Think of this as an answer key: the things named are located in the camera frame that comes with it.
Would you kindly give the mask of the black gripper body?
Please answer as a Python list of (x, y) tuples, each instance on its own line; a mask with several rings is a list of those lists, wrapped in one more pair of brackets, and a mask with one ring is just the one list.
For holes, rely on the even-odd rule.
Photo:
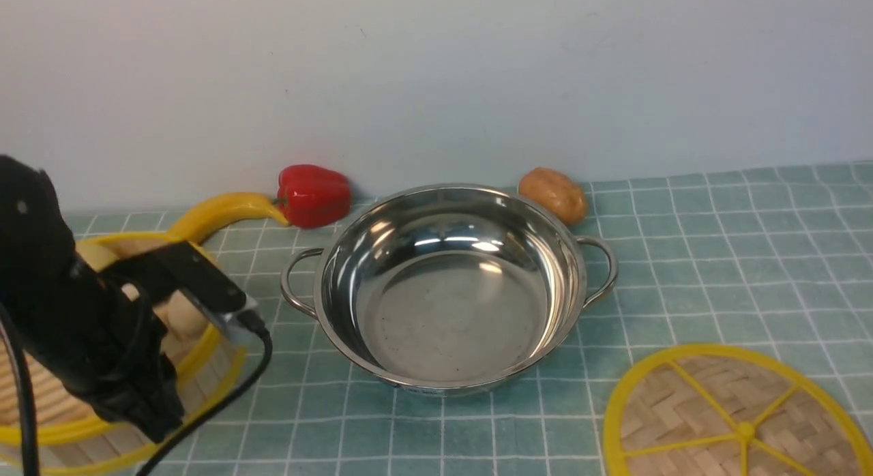
[(162, 442), (185, 415), (165, 324), (78, 255), (47, 172), (5, 155), (1, 183), (2, 305), (24, 349), (98, 417)]

